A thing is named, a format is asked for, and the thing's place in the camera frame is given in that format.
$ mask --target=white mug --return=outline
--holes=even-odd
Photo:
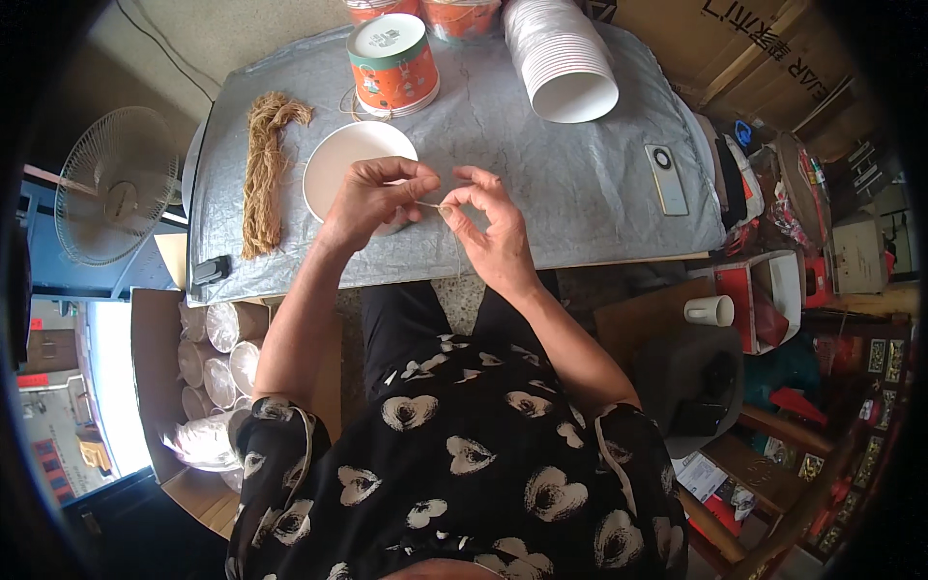
[[[683,317],[691,324],[709,327],[730,327],[735,319],[735,303],[725,294],[687,300]]]

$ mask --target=orange paper bucket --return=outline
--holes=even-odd
[[[438,69],[422,20],[387,14],[360,24],[348,36],[358,98],[377,110],[420,102],[438,83]]]
[[[419,16],[419,0],[345,0],[348,16],[354,26],[384,14],[411,14]]]
[[[446,42],[472,40],[490,32],[496,22],[500,1],[463,0],[434,2],[423,0],[422,9],[432,33]]]

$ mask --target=fan grille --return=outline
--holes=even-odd
[[[175,147],[145,107],[117,109],[81,135],[55,193],[55,229],[72,260],[112,264],[145,242],[174,190]]]

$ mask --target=hand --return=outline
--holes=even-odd
[[[407,179],[402,184],[391,181]],[[355,161],[345,174],[316,239],[350,253],[367,246],[380,224],[389,224],[402,206],[414,222],[422,218],[416,200],[434,191],[441,180],[428,166],[405,157]]]
[[[454,174],[469,179],[471,185],[451,191],[438,212],[460,238],[470,263],[486,285],[516,306],[544,288],[532,262],[522,212],[509,199],[498,176],[471,166],[456,167]],[[462,203],[486,213],[490,220],[486,233],[461,211]]]

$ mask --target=gray plastic tablecloth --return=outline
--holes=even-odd
[[[597,23],[614,57],[619,103],[605,117],[557,124],[537,117],[501,36],[472,45],[430,39],[441,91],[429,107],[390,121],[412,140],[419,159],[442,177],[438,202],[455,184],[451,169],[472,164],[503,177],[522,209],[538,268],[656,258],[721,246],[725,233],[709,176],[697,162],[670,86],[634,34]],[[303,163],[335,129],[352,122],[339,111],[354,78],[345,51],[351,27],[306,38],[226,78],[200,149],[190,215],[188,268],[228,254],[230,276],[193,288],[192,303],[285,293],[319,228],[303,198]],[[265,91],[284,91],[316,108],[307,127],[286,128],[294,161],[280,189],[282,243],[242,260],[241,187],[248,151],[246,116]],[[345,107],[350,98],[344,99]],[[665,216],[644,145],[669,146],[690,214]],[[485,221],[470,209],[478,225]],[[424,220],[357,253],[341,286],[355,287],[472,272],[462,248],[434,210]]]

